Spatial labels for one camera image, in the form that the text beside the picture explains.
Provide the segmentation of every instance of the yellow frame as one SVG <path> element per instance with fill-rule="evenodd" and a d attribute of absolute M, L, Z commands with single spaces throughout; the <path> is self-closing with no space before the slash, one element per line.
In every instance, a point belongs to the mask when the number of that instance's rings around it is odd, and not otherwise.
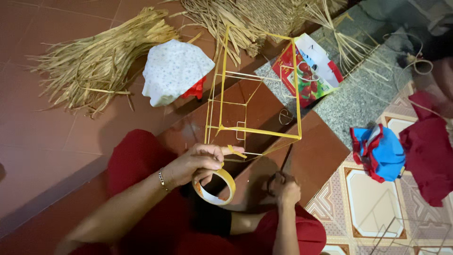
<path fill-rule="evenodd" d="M 220 101 L 214 100 L 214 90 L 215 90 L 214 87 L 215 87 L 215 83 L 216 83 L 216 77 L 218 75 L 218 65 L 219 65 L 219 62 L 220 62 L 220 57 L 219 57 L 217 59 L 215 75 L 214 75 L 214 79 L 212 81 L 211 91 L 210 91 L 209 99 L 208 99 L 204 143 L 205 144 L 206 143 L 210 143 L 210 141 L 208 141 L 208 140 L 210 140 L 211 128 L 217 129 L 217 133 L 216 133 L 215 136 L 217 136 L 221 130 L 233 130 L 233 131 L 242 131 L 242 132 L 244 132 L 244 139 L 243 139 L 244 140 L 244 147 L 245 147 L 245 142 L 246 142 L 245 139 L 246 139 L 246 133 L 247 132 L 258 133 L 258 134 L 266 134 L 266 135 L 272 135 L 272 136 L 279 136 L 279 137 L 286 137 L 286 138 L 294 139 L 292 142 L 290 142 L 290 143 L 288 143 L 288 144 L 286 144 L 284 146 L 281 146 L 281 147 L 279 147 L 277 149 L 272 149 L 272 150 L 269 150 L 269 151 L 265 151 L 262 154 L 250 153 L 250 152 L 245 152 L 244 153 L 244 154 L 253 154 L 253 155 L 257 155 L 257 157 L 261 157 L 261 156 L 263 156 L 265 154 L 268 154 L 268 153 L 276 151 L 276 150 L 278 150 L 278 149 L 280 149 L 282 147 L 290 145 L 291 143 L 294 143 L 294 142 L 296 142 L 296 141 L 298 141 L 298 140 L 300 140 L 302 138 L 302 129 L 301 129 L 301 120 L 300 120 L 299 90 L 295 89 L 295 91 L 296 91 L 296 96 L 295 96 L 295 98 L 296 98 L 296 113 L 297 113 L 296 118 L 297 118 L 298 135 L 291 135 L 291 134 L 286 134 L 286 133 L 279 133 L 279 132 L 273 132 L 273 131 L 266 131 L 266 130 L 260 130 L 260 129 L 247 128 L 246 127 L 246 125 L 247 125 L 247 104 L 250 102 L 250 100 L 254 96 L 255 92 L 258 90 L 258 88 L 263 83 L 263 79 L 261 79 L 260 84 L 258 85 L 258 87 L 255 89 L 255 91 L 252 93 L 252 95 L 249 97 L 249 99 L 247 100 L 247 102 L 245 104 L 242 104 L 242 103 L 231 103 L 231 102 L 224 102 L 223 101 L 223 93 L 224 93 L 224 87 L 225 87 L 225 76 L 226 76 L 226 72 L 227 72 L 227 51 L 226 51 L 225 47 L 228 46 L 228 35 L 229 35 L 230 27 L 238 28 L 235 25 L 227 25 L 226 26 L 224 42 L 223 42 L 223 45 L 222 45 L 224 53 L 223 53 L 222 87 L 221 87 Z M 294 43 L 294 38 L 287 37 L 287 36 L 281 36 L 281 35 L 278 35 L 278 34 L 270 34 L 270 33 L 261 32 L 261 31 L 255 31 L 255 32 L 262 33 L 262 34 L 269 35 L 269 36 L 275 36 L 275 37 L 286 39 L 286 40 L 290 40 L 291 46 L 292 46 L 292 50 L 293 50 L 293 67 L 292 68 L 294 69 L 294 85 L 295 85 L 295 88 L 298 88 L 299 81 L 298 81 L 297 69 L 294 68 L 294 67 L 297 66 L 296 65 L 296 46 L 295 46 L 295 43 Z M 212 110 L 214 108 L 214 102 L 220 102 L 220 113 L 219 113 L 219 124 L 218 124 L 218 126 L 213 126 L 212 125 Z M 223 103 L 229 103 L 229 104 L 236 104 L 236 105 L 245 106 L 246 116 L 245 116 L 245 120 L 243 122 L 244 123 L 244 127 L 239 127 L 239 126 L 236 126 L 236 127 L 225 127 L 225 126 L 222 125 Z M 209 114 L 209 109 L 210 109 L 209 104 L 211 104 L 211 114 Z M 245 162 L 245 161 L 249 161 L 249 160 L 255 159 L 257 157 L 250 158 L 250 159 L 247 159 L 247 160 L 245 160 L 245 159 L 243 159 L 243 160 L 225 159 L 225 160 L 226 161 L 235 161 L 235 162 Z"/>

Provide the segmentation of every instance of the black sleeve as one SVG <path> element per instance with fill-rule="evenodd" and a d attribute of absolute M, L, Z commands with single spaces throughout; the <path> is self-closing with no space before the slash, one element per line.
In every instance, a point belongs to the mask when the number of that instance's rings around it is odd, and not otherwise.
<path fill-rule="evenodd" d="M 204 201 L 188 183 L 181 187 L 181 195 L 192 207 L 192 228 L 206 234 L 227 237 L 231 229 L 231 211 Z"/>

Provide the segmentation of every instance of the tape roll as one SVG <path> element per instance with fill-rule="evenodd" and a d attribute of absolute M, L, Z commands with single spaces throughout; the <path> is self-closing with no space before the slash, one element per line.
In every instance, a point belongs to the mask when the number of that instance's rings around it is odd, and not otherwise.
<path fill-rule="evenodd" d="M 228 198 L 214 196 L 214 195 L 210 194 L 209 192 L 207 192 L 203 188 L 203 186 L 201 186 L 199 181 L 194 181 L 192 179 L 193 188 L 195 189 L 197 194 L 208 203 L 211 203 L 211 204 L 217 205 L 217 206 L 223 206 L 223 205 L 229 204 L 231 202 L 231 200 L 233 200 L 234 192 L 236 191 L 236 184 L 234 183 L 233 177 L 231 177 L 231 175 L 227 171 L 225 171 L 223 168 L 221 168 L 219 170 L 210 170 L 210 171 L 212 172 L 212 174 L 219 176 L 226 182 L 226 184 L 228 185 L 228 188 L 230 189 L 230 196 Z"/>

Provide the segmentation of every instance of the silver bracelet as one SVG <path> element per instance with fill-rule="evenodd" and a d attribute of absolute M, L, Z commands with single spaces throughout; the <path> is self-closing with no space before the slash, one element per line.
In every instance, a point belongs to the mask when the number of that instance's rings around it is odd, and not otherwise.
<path fill-rule="evenodd" d="M 165 191 L 170 192 L 170 190 L 167 189 L 167 187 L 165 186 L 164 178 L 162 177 L 162 168 L 159 169 L 159 180 L 160 184 L 162 184 L 162 187 L 165 189 Z"/>

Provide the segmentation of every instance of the hand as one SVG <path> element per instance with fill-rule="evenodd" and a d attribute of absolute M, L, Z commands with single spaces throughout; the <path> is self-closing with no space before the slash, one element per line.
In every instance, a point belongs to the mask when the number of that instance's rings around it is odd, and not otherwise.
<path fill-rule="evenodd" d="M 244 152 L 244 148 L 233 146 L 233 150 Z M 208 184 L 212 173 L 206 169 L 218 170 L 221 168 L 223 156 L 231 154 L 228 147 L 212 144 L 195 144 L 185 154 L 178 157 L 162 169 L 165 185 L 169 189 L 188 183 L 194 174 L 195 181 L 201 180 L 201 185 Z"/>
<path fill-rule="evenodd" d="M 300 187 L 297 185 L 294 177 L 282 173 L 275 178 L 277 195 L 277 205 L 280 209 L 292 207 L 300 200 Z"/>

